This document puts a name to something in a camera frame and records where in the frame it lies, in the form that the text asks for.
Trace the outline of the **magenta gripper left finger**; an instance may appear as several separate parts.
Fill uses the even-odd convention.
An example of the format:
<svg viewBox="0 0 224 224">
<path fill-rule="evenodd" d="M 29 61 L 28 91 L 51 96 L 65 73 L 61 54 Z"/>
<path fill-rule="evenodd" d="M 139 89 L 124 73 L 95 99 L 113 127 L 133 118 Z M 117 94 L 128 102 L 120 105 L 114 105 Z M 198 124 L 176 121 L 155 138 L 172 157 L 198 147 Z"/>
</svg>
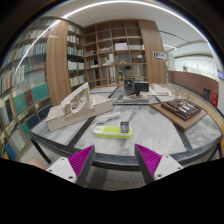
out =
<svg viewBox="0 0 224 224">
<path fill-rule="evenodd" d="M 47 171 L 78 186 L 84 187 L 94 157 L 95 146 L 91 145 L 69 158 L 60 157 Z"/>
</svg>

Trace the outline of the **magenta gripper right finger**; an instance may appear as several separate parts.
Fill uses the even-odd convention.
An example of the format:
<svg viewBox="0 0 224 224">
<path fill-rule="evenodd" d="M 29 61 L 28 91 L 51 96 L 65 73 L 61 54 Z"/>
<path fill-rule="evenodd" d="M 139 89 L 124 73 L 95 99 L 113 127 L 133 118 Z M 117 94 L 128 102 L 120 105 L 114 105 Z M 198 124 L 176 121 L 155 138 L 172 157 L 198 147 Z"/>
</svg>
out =
<svg viewBox="0 0 224 224">
<path fill-rule="evenodd" d="M 164 178 L 183 168 L 170 155 L 160 155 L 139 144 L 135 145 L 134 154 L 146 184 Z"/>
</svg>

